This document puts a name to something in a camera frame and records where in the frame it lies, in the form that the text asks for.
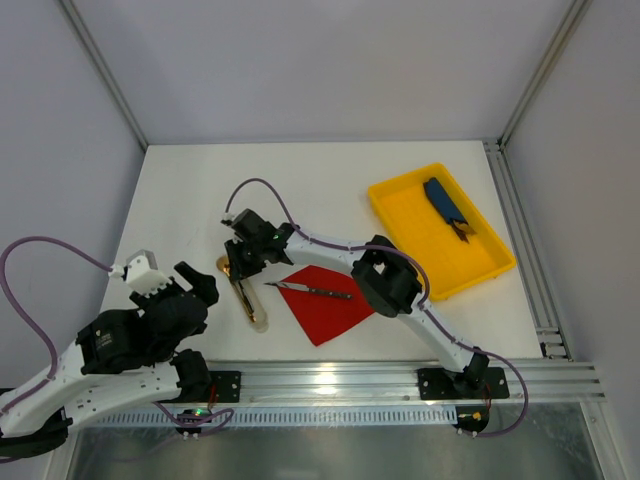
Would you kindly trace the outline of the gold spoon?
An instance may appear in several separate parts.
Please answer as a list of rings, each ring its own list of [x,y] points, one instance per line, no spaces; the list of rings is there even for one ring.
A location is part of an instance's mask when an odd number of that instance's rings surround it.
[[[216,260],[216,266],[219,271],[225,274],[229,283],[231,284],[232,289],[234,290],[236,296],[242,304],[242,307],[249,319],[251,324],[255,324],[257,322],[257,318],[255,315],[255,309],[251,303],[251,300],[246,293],[246,290],[239,282],[234,282],[231,279],[231,267],[227,256],[219,257]]]

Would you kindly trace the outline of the steak knife patterned handle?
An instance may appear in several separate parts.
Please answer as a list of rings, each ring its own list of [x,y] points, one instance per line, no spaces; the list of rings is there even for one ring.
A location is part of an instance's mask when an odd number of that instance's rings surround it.
[[[353,295],[350,293],[335,291],[335,290],[327,290],[323,288],[311,287],[304,284],[291,283],[291,282],[285,282],[285,281],[265,282],[264,285],[276,287],[279,289],[309,293],[312,295],[323,296],[328,298],[337,298],[337,299],[343,299],[343,300],[351,300],[353,298]]]

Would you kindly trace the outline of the red paper napkin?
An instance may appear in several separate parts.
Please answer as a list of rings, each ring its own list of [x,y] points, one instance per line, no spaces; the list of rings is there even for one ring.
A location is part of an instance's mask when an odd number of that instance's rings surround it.
[[[374,314],[354,280],[347,275],[307,266],[280,281],[353,295],[351,300],[343,300],[278,288],[307,338],[316,347],[341,336]]]

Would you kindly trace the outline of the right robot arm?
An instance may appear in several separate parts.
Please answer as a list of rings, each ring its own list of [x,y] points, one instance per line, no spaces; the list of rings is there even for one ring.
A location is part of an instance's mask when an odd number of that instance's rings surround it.
[[[504,370],[491,367],[490,353],[470,346],[436,312],[427,293],[427,279],[408,255],[384,236],[360,244],[322,239],[293,223],[276,227],[246,209],[227,213],[222,224],[234,238],[225,242],[231,278],[245,280],[268,264],[315,266],[348,275],[375,313],[406,325],[436,356],[440,367],[428,380],[439,398],[508,396]]]

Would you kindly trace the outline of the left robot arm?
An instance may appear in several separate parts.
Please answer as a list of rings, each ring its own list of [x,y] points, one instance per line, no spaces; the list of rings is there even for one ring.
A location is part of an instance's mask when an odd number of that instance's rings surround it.
[[[205,331],[217,282],[186,262],[174,269],[187,288],[143,255],[110,268],[131,289],[134,308],[100,313],[51,368],[2,393],[2,462],[48,453],[70,432],[120,410],[204,396],[211,379],[203,355],[177,348]]]

